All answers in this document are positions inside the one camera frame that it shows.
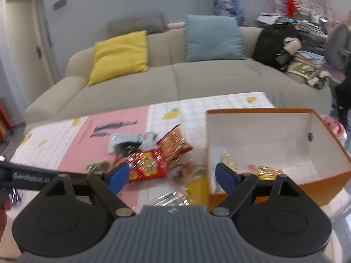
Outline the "person's left hand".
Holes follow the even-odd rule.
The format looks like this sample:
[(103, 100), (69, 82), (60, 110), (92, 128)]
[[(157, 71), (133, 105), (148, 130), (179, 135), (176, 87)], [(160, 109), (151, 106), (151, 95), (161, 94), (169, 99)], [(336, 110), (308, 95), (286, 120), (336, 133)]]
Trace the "person's left hand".
[(0, 208), (0, 239), (2, 239), (7, 225), (7, 211), (9, 211), (11, 207), (11, 200), (5, 198)]

